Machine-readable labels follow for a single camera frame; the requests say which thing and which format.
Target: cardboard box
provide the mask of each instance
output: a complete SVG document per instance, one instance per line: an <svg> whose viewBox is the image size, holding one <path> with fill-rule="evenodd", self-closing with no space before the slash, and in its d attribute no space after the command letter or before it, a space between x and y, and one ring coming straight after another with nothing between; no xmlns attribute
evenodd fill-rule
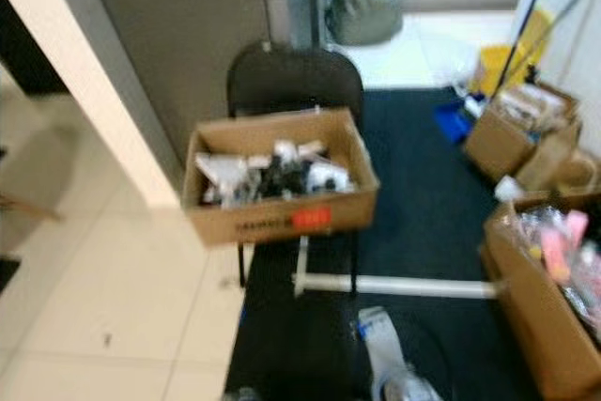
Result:
<svg viewBox="0 0 601 401"><path fill-rule="evenodd" d="M483 264L500 283L499 302L545 399L601 399L601 354L542 265L519 250L517 237L501 232L498 220L539 205L568 210L591 200L601 202L601 193L554 202L530 196L501 205L485 224Z"/></svg>
<svg viewBox="0 0 601 401"><path fill-rule="evenodd" d="M546 91L562 97L566 102L565 116L572 122L576 116L577 101L549 85L540 84ZM464 146L465 152L480 170L495 182L513 175L529 159L537 144L526 131L488 106L478 119Z"/></svg>
<svg viewBox="0 0 601 401"><path fill-rule="evenodd" d="M527 192L573 189L593 191L598 185L599 160L578 149L579 122L543 140L517 171L516 182Z"/></svg>
<svg viewBox="0 0 601 401"><path fill-rule="evenodd" d="M296 144L320 140L331 159L349 170L356 190L262 201L239 208L199 206L208 181L194 164L197 152L271 154L279 139ZM262 242L366 227L374 216L378 188L378 178L350 112L322 110L199 125L190 140L183 203L206 244Z"/></svg>

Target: chair backrest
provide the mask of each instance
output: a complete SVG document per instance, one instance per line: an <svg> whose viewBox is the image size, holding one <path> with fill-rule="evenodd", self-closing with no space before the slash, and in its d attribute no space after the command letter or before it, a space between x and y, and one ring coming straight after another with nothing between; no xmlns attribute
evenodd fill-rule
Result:
<svg viewBox="0 0 601 401"><path fill-rule="evenodd" d="M234 60L227 76L227 102L232 117L315 105L348 107L361 128L363 87L353 64L339 53L257 42Z"/></svg>

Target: white tile floor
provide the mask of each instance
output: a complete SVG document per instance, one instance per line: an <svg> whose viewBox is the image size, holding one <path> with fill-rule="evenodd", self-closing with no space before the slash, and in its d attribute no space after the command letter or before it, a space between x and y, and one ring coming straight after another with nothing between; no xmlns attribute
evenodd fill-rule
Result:
<svg viewBox="0 0 601 401"><path fill-rule="evenodd" d="M512 11L406 14L388 42L340 47L355 63L365 88L449 85L475 68L481 46L506 43Z"/></svg>
<svg viewBox="0 0 601 401"><path fill-rule="evenodd" d="M408 15L391 42L345 52L368 88L444 85L511 19ZM0 296L0 401L219 399L243 301L236 252L205 250L179 211L147 210L69 96L30 100L1 77L3 193L65 219L2 213L0 252L23 263Z"/></svg>

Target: white plastic item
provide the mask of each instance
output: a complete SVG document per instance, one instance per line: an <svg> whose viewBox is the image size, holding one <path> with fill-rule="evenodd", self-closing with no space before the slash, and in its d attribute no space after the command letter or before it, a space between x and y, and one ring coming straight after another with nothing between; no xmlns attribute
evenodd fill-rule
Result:
<svg viewBox="0 0 601 401"><path fill-rule="evenodd" d="M246 159L240 156L196 154L196 166L216 187L233 192L248 175Z"/></svg>
<svg viewBox="0 0 601 401"><path fill-rule="evenodd" d="M282 163L293 162L299 157L296 145L287 140L277 140L273 145L273 153L282 159Z"/></svg>
<svg viewBox="0 0 601 401"><path fill-rule="evenodd" d="M299 145L299 157L303 158L312 155L319 155L325 150L326 147L319 140L311 141L309 143L305 143L304 145Z"/></svg>
<svg viewBox="0 0 601 401"><path fill-rule="evenodd" d="M538 100L543 103L554 114L563 113L565 110L565 100L559 96L550 93L549 91L536 85L519 85L516 90L531 99Z"/></svg>
<svg viewBox="0 0 601 401"><path fill-rule="evenodd" d="M478 119L485 112L486 102L479 102L472 96L467 96L463 106L473 117Z"/></svg>
<svg viewBox="0 0 601 401"><path fill-rule="evenodd" d="M501 202L509 202L524 197L524 190L511 176L503 176L495 187L495 198Z"/></svg>
<svg viewBox="0 0 601 401"><path fill-rule="evenodd" d="M360 310L359 330L372 367L372 401L442 401L405 362L394 324L382 307Z"/></svg>
<svg viewBox="0 0 601 401"><path fill-rule="evenodd" d="M271 164L270 155L252 155L248 158L249 169L265 169Z"/></svg>
<svg viewBox="0 0 601 401"><path fill-rule="evenodd" d="M342 166L332 163L315 162L311 165L309 175L307 176L307 189L312 193L319 187L324 187L326 182L332 179L337 192L344 192L350 189L350 178L348 171Z"/></svg>

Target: gray bag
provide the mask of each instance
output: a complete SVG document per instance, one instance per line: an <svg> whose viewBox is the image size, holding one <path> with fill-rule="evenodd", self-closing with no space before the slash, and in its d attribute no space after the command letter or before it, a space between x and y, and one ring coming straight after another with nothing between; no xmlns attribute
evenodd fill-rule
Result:
<svg viewBox="0 0 601 401"><path fill-rule="evenodd" d="M403 26L400 0L331 0L326 24L336 42L373 44L390 39Z"/></svg>

